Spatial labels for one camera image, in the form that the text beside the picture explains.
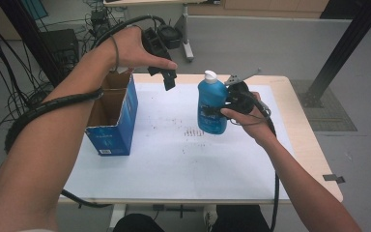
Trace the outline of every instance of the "person's left arm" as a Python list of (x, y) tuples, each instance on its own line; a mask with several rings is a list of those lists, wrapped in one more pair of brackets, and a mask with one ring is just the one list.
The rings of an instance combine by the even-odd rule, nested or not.
[[(122, 30), (114, 39), (122, 67), (177, 68), (144, 50), (137, 27)], [(115, 65), (116, 49), (108, 39), (85, 54), (44, 101), (99, 89)], [(57, 230), (57, 202), (76, 161), (92, 106), (93, 101), (86, 101), (56, 109), (19, 134), (0, 169), (0, 231)]]

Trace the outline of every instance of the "cardboard box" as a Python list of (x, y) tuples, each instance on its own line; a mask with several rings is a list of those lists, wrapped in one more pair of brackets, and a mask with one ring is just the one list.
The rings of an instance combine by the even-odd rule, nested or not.
[(137, 113), (137, 94), (130, 74), (110, 73), (104, 95), (95, 101), (86, 134), (101, 156), (128, 156)]

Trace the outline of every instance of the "forearm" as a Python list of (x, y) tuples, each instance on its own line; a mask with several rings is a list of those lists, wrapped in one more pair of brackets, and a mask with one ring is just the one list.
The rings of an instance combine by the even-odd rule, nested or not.
[(360, 231), (344, 206), (312, 178), (276, 140), (262, 144), (309, 231)]
[[(103, 50), (86, 54), (46, 101), (98, 89), (115, 63), (107, 55)], [(32, 121), (19, 134), (0, 170), (0, 216), (13, 217), (17, 209), (22, 209), (24, 214), (36, 214), (32, 222), (53, 226), (54, 221), (42, 222), (40, 218), (54, 217), (60, 191), (76, 160), (92, 105), (92, 101), (86, 101), (51, 111)], [(25, 229), (16, 225), (14, 228)]]

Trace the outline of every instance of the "black pole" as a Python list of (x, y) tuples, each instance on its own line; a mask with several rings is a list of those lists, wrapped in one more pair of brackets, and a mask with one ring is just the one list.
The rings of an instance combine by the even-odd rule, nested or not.
[(339, 73), (348, 58), (359, 45), (360, 41), (371, 28), (371, 0), (366, 1), (333, 52), (325, 62), (321, 71), (306, 93), (300, 94), (300, 101), (305, 107), (321, 107), (321, 96)]
[(21, 0), (0, 0), (0, 7), (28, 46), (50, 83), (56, 87), (65, 77), (45, 45), (35, 20), (23, 7)]

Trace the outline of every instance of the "barcode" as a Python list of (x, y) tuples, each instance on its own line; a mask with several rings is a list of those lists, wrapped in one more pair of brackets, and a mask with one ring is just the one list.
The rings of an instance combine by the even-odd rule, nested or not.
[(102, 154), (111, 154), (110, 150), (100, 150)]

